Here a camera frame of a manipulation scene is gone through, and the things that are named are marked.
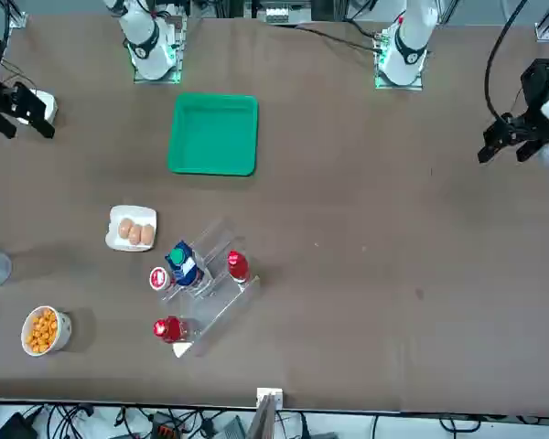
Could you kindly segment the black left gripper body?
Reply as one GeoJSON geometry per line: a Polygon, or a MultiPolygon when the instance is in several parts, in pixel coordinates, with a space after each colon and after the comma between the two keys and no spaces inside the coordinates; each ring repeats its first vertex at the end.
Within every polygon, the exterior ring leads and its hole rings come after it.
{"type": "Polygon", "coordinates": [[[521,75],[522,92],[527,108],[514,119],[519,133],[549,131],[549,120],[542,112],[549,98],[549,59],[535,59],[521,75]]]}

